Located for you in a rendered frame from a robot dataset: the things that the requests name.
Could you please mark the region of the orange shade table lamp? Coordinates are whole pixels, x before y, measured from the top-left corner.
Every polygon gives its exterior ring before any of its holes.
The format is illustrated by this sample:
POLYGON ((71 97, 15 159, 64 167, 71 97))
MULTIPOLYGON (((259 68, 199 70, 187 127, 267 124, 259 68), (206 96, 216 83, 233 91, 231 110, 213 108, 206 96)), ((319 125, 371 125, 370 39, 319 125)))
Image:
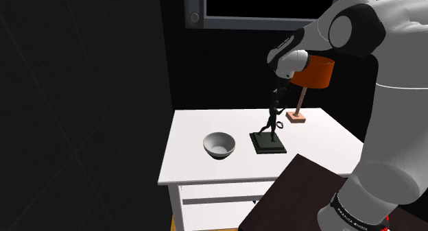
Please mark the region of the orange shade table lamp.
POLYGON ((327 88, 333 72, 335 61, 322 56, 311 56, 309 65, 301 72, 294 74, 291 83, 302 87, 298 105, 294 112, 287 112, 286 117, 291 123, 304 123, 306 118, 300 108, 308 88, 327 88))

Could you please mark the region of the black figure on square base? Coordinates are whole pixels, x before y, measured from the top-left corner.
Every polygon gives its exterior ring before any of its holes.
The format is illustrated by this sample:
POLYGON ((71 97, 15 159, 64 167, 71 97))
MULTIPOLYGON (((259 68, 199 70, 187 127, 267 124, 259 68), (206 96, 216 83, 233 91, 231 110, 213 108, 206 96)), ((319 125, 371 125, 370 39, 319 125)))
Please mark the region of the black figure on square base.
POLYGON ((278 110, 278 104, 279 100, 274 98, 269 107, 267 123, 258 132, 250 133, 257 154, 285 154, 287 152, 276 135, 278 124, 283 128, 283 124, 277 121, 277 116, 285 110, 285 108, 278 110))

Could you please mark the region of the white bedside table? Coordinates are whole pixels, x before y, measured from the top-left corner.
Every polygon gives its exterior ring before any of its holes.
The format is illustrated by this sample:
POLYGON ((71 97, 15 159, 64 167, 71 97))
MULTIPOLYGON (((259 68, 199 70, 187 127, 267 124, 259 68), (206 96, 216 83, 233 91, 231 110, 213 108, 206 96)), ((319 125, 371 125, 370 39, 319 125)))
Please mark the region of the white bedside table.
POLYGON ((237 228, 296 154, 347 176, 362 142, 321 108, 305 108, 305 123, 278 117, 285 154, 257 154, 250 133, 268 119, 266 109, 177 110, 158 177, 168 187, 175 231, 237 228), (209 156, 203 139, 224 132, 236 141, 222 160, 209 156))

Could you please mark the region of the grey bowl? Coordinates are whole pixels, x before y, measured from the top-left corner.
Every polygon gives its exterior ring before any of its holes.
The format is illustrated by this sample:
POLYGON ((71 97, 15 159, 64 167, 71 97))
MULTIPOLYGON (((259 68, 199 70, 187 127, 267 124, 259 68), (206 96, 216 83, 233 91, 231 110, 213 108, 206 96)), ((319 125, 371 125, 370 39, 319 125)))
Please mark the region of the grey bowl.
POLYGON ((235 139, 224 132, 213 132, 203 139, 203 147, 207 154, 216 160, 222 160, 231 155, 236 146, 235 139))

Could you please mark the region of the grey framed window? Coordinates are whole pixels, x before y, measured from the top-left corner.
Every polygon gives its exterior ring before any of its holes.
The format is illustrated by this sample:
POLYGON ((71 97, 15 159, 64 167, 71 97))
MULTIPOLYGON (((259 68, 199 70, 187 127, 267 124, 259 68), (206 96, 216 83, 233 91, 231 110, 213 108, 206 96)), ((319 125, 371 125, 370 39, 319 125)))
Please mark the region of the grey framed window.
POLYGON ((314 22, 337 0, 184 0, 195 29, 291 31, 314 22))

